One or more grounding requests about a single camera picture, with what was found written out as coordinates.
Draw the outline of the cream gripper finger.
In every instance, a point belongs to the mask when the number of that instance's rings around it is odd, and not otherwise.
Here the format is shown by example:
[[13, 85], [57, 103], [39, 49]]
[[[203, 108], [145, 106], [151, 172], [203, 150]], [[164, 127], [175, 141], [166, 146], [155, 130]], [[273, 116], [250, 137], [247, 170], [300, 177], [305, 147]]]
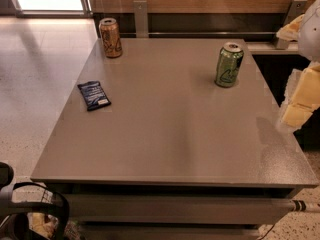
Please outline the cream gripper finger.
[[288, 78], [284, 96], [280, 123], [290, 129], [300, 129], [320, 107], [320, 70], [294, 69]]
[[303, 19], [304, 15], [299, 15], [294, 20], [280, 28], [276, 33], [276, 37], [285, 41], [298, 41], [301, 36]]

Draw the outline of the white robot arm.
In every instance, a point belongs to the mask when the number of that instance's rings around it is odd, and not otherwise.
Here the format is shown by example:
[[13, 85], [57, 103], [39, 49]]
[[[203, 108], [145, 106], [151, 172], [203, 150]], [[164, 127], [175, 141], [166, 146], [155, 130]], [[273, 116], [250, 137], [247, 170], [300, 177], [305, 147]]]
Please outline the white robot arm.
[[280, 106], [278, 128], [294, 132], [320, 108], [320, 0], [315, 0], [303, 15], [282, 27], [276, 36], [296, 41], [298, 53], [310, 61], [302, 71], [292, 71]]

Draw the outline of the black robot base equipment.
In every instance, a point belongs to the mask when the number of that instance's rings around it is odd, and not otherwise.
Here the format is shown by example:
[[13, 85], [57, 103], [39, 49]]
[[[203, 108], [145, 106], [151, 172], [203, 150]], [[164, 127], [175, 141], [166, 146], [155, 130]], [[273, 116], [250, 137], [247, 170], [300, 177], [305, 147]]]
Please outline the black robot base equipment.
[[[0, 240], [47, 240], [44, 236], [29, 228], [28, 213], [52, 215], [58, 219], [58, 225], [53, 240], [65, 240], [64, 230], [69, 219], [69, 204], [65, 197], [55, 191], [50, 191], [33, 182], [12, 184], [14, 170], [4, 162], [0, 162]], [[45, 194], [52, 193], [50, 201], [14, 202], [13, 192], [21, 187], [35, 186]]]

